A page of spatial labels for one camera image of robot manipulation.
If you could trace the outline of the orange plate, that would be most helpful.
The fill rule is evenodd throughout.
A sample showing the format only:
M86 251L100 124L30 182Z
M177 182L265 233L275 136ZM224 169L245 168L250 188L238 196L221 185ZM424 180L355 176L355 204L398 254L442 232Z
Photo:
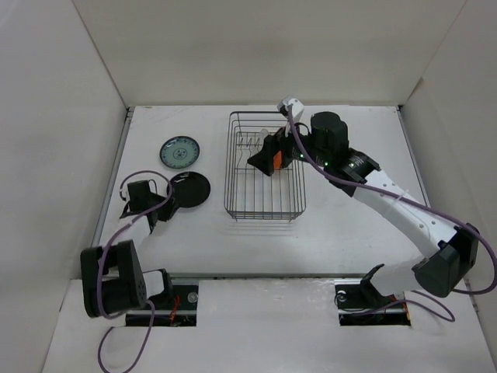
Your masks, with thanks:
M274 171L280 170L282 168L282 164L283 164L282 152L277 152L273 156L273 170Z

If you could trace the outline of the clear glass plate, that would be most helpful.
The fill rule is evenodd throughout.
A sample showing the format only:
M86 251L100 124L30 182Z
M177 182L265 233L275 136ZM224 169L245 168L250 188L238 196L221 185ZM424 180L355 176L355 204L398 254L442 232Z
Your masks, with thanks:
M265 141L265 139L270 136L270 133L267 129L263 128L257 135L256 135L256 138L258 141L260 141L261 143L263 143Z

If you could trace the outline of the black plate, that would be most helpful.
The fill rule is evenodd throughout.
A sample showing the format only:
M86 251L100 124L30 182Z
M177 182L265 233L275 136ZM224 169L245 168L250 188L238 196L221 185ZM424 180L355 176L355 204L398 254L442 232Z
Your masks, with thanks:
M198 172L178 173L171 178L170 182L175 204L180 208L198 207L210 196L210 182Z

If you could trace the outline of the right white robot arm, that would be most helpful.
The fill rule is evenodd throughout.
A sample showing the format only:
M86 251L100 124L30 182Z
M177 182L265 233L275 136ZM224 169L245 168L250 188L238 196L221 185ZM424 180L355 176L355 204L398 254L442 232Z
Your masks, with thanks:
M247 163L271 176L292 161L308 162L334 187L391 223L420 253L395 265L376 265L360 281L361 301L375 306L402 291L424 290L439 298L456 291L474 266L477 229L420 204L369 155L351 148L348 127L337 113L312 115L306 134L300 132L298 115L283 114L287 124L267 135Z

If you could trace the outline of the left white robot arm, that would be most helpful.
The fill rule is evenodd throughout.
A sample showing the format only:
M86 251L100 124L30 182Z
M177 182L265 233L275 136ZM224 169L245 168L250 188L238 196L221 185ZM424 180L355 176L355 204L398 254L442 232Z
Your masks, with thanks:
M142 309L147 300L163 309L173 301L173 286L165 269L144 272L137 249L152 234L162 212L174 209L175 195L167 183L165 195L151 191L146 180L127 185L125 205L107 244L80 254L85 311L91 318Z

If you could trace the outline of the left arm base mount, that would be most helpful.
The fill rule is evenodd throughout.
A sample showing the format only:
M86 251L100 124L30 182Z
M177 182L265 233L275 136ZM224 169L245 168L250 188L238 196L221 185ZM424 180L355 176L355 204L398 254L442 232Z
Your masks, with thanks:
M155 317L153 326L194 327L196 326L199 301L199 281L189 278L176 278L172 281L170 298L154 296Z

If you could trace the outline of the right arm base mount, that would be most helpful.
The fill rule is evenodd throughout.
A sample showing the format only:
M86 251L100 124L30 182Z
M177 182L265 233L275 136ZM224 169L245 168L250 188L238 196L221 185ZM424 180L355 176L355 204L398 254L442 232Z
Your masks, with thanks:
M337 280L334 289L340 326L411 325L403 294L383 296L357 279Z

